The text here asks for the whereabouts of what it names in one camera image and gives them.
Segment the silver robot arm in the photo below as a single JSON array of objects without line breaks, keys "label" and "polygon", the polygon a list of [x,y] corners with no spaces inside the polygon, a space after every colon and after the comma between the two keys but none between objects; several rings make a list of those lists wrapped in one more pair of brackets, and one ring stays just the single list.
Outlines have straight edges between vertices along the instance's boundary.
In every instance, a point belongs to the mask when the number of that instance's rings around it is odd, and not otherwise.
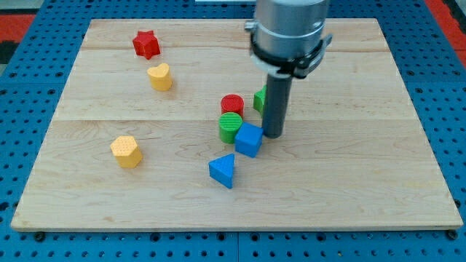
[{"label": "silver robot arm", "polygon": [[245,22],[250,57],[278,79],[306,78],[322,62],[332,35],[323,36],[329,0],[257,0]]}]

